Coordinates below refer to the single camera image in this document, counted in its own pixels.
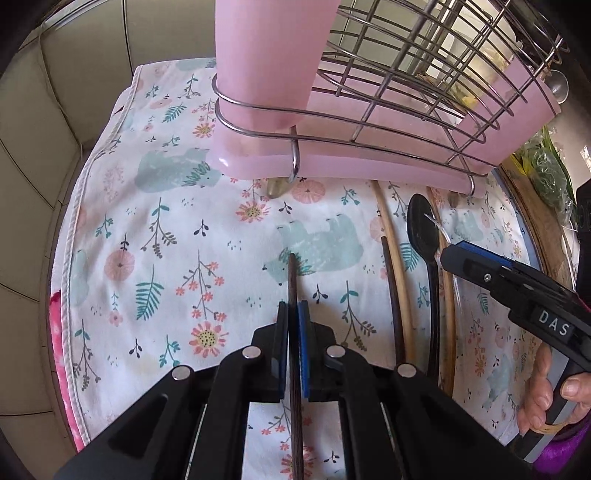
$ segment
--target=metal wire rack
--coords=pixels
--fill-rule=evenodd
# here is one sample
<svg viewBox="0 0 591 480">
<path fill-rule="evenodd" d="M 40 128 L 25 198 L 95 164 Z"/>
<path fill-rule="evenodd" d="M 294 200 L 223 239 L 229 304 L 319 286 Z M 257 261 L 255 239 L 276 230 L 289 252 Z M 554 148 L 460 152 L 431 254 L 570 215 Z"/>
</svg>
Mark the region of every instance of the metal wire rack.
<svg viewBox="0 0 591 480">
<path fill-rule="evenodd" d="M 560 64 L 560 53 L 566 51 L 560 35 L 524 0 L 344 0 L 337 13 L 317 72 L 324 83 L 313 91 L 364 102 L 365 110 L 359 118 L 241 102 L 221 92 L 216 77 L 212 81 L 215 93 L 234 105 L 315 116 L 344 122 L 352 128 L 352 135 L 346 139 L 301 135 L 295 126 L 289 133 L 253 131 L 226 119 L 218 100 L 216 116 L 225 127 L 249 137 L 291 142 L 290 181 L 300 169 L 299 142 L 325 142 L 443 164 L 467 175 L 469 194 L 473 195 L 474 178 L 485 177 L 496 164 L 466 150 L 475 142 L 484 144 L 489 129 L 500 128 L 501 115 L 513 116 L 512 105 L 517 99 L 527 103 L 526 89 L 533 83 L 540 88 L 537 79 L 552 63 Z M 516 85 L 505 73 L 515 61 L 528 73 L 523 84 Z M 497 91 L 498 79 L 504 80 L 509 89 Z M 409 102 L 385 98 L 391 93 L 403 95 Z M 442 129 L 445 141 L 373 122 L 372 113 L 378 107 L 411 115 Z M 475 131 L 463 129 L 461 120 L 465 117 L 477 126 Z M 360 134 L 366 129 L 444 148 L 448 157 L 441 162 L 427 155 L 363 142 Z M 458 137 L 466 141 L 458 144 Z M 478 169 L 479 164 L 487 167 Z"/>
</svg>

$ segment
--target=metal screw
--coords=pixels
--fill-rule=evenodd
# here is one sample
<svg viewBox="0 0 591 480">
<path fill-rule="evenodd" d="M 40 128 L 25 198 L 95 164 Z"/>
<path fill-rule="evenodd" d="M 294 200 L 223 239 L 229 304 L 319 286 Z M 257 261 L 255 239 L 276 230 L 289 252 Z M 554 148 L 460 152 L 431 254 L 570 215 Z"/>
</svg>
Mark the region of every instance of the metal screw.
<svg viewBox="0 0 591 480">
<path fill-rule="evenodd" d="M 417 374 L 417 369 L 411 364 L 402 364 L 398 367 L 398 375 L 404 378 L 412 378 Z"/>
<path fill-rule="evenodd" d="M 261 355 L 261 349 L 257 346 L 254 346 L 254 345 L 247 346 L 242 351 L 242 356 L 244 358 L 248 358 L 248 359 L 258 358 L 260 355 Z"/>
<path fill-rule="evenodd" d="M 340 345 L 331 345 L 326 349 L 326 353 L 331 358 L 341 358 L 345 355 L 345 349 Z"/>
<path fill-rule="evenodd" d="M 186 365 L 181 365 L 173 369 L 173 378 L 175 380 L 186 380 L 189 378 L 189 375 L 191 375 L 191 369 Z"/>
</svg>

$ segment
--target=floral tablecloth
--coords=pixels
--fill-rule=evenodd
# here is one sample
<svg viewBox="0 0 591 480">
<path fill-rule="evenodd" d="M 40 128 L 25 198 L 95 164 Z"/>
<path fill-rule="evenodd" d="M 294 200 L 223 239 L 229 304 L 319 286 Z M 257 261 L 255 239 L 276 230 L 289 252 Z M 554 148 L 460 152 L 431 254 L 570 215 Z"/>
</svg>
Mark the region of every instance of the floral tablecloth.
<svg viewBox="0 0 591 480">
<path fill-rule="evenodd" d="M 298 290 L 313 320 L 370 363 L 394 367 L 382 222 L 369 183 L 300 178 L 269 200 L 264 180 L 222 175 L 209 155 L 223 128 L 213 110 L 215 65 L 192 59 L 137 68 L 74 188 L 52 288 L 62 293 L 56 362 L 79 447 L 173 366 L 216 365 L 273 322 L 287 298 L 291 251 L 301 261 Z M 412 194 L 426 190 L 381 187 L 424 368 L 427 271 L 408 242 L 406 212 Z M 515 212 L 492 176 L 483 199 L 460 199 L 455 208 L 447 192 L 435 194 L 454 241 L 528 262 Z M 460 293 L 454 399 L 506 443 L 517 433 L 538 342 L 510 324 L 485 291 L 460 282 Z M 289 409 L 287 400 L 251 406 L 244 478 L 291 478 Z M 306 475 L 344 478 L 336 406 L 304 403 L 303 419 Z"/>
</svg>

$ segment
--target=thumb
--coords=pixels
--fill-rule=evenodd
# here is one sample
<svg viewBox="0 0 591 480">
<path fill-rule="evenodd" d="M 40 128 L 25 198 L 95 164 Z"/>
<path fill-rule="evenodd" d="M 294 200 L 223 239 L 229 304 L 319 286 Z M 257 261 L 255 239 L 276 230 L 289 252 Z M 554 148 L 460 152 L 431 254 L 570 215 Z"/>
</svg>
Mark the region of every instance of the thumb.
<svg viewBox="0 0 591 480">
<path fill-rule="evenodd" d="M 566 400 L 575 401 L 589 408 L 591 406 L 591 374 L 577 374 L 568 378 L 562 384 L 560 394 Z"/>
</svg>

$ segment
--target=black plastic spoon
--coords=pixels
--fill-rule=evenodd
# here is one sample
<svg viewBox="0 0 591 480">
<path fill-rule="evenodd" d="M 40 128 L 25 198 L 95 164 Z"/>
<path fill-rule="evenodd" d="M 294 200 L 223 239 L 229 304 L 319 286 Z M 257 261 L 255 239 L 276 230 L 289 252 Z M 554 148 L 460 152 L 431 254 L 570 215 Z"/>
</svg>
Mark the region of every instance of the black plastic spoon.
<svg viewBox="0 0 591 480">
<path fill-rule="evenodd" d="M 439 268 L 435 253 L 439 248 L 437 227 L 426 216 L 433 218 L 429 201 L 416 193 L 408 204 L 407 231 L 408 240 L 427 264 L 429 278 L 429 298 L 431 302 L 431 339 L 429 342 L 429 362 L 427 376 L 439 383 Z"/>
</svg>

